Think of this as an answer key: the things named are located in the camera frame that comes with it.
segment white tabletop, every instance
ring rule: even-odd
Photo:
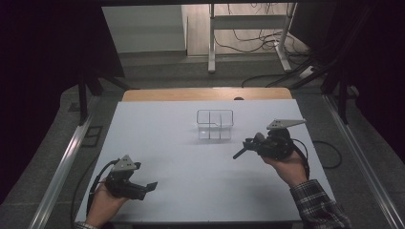
[[[232,110],[230,139],[199,139],[198,110]],[[300,220],[288,186],[255,152],[232,157],[247,137],[266,135],[275,118],[301,119],[294,99],[120,102],[91,183],[109,161],[141,162],[131,177],[158,182],[143,201],[130,200],[112,221],[133,223],[265,222]],[[288,128],[309,150],[310,178],[334,198],[305,124]],[[303,152],[303,146],[296,144]],[[87,196],[76,220],[84,220]]]

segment hand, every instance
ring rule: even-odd
[[[86,218],[86,223],[101,228],[107,221],[116,215],[122,204],[129,198],[115,198],[107,190],[104,183],[98,185],[95,198]]]
[[[291,156],[284,160],[276,160],[262,156],[262,160],[277,171],[280,178],[288,184],[290,188],[304,183],[307,180],[303,159],[294,151]]]

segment person's left hand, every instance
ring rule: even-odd
[[[101,228],[129,198],[115,198],[107,190],[104,183],[100,183],[95,191],[92,206],[85,223]]]

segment transparent container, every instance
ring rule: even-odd
[[[230,139],[233,126],[231,110],[197,111],[199,139]]]

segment gray carpet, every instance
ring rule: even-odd
[[[190,63],[160,63],[157,61],[154,62],[155,64],[149,62],[149,64],[141,66],[131,65],[131,61],[128,59],[122,61],[126,61],[124,66],[126,78],[121,78],[120,81],[141,89],[240,87],[241,83],[251,76],[282,73],[280,64],[274,58],[266,61],[250,61],[249,58],[237,61],[232,61],[232,58],[223,59],[217,63],[215,74],[207,73],[207,64],[201,61],[191,61]],[[276,76],[262,77],[247,82],[246,86],[263,87],[278,78]],[[298,77],[291,78],[281,83],[280,86],[286,86],[297,80],[299,80]],[[303,117],[308,121],[307,127],[311,138],[327,141],[342,153],[341,166],[326,170],[335,197],[351,218],[353,228],[391,228],[319,93],[321,82],[322,78],[315,80],[302,89],[293,91],[292,94],[297,99]],[[122,98],[122,89],[105,80],[101,80],[101,83],[105,92],[96,107],[95,117],[91,123],[91,127],[102,126],[100,139],[94,147],[91,146],[95,143],[93,137],[84,139],[83,144],[87,147],[82,146],[78,151],[75,163],[46,228],[70,228],[70,211],[75,187],[87,167],[91,166],[91,162],[100,152],[116,105]],[[77,112],[69,112],[69,108],[72,103],[77,103],[77,101],[76,87],[62,95],[59,113],[53,126],[26,172],[0,206],[0,228],[27,228],[29,226],[75,131],[79,115]],[[356,109],[353,100],[348,103],[348,119],[353,133],[367,153],[368,160],[377,171],[378,177],[388,190],[400,215],[405,216],[405,182],[401,180],[405,175],[404,164]],[[315,147],[324,165],[333,165],[337,161],[335,152],[328,146],[315,144]],[[90,172],[84,177],[82,185],[78,188],[77,198],[74,202],[75,209],[83,198],[92,171],[93,168],[90,169]],[[130,227],[120,225],[118,228]],[[294,225],[294,228],[300,228],[300,224]]]

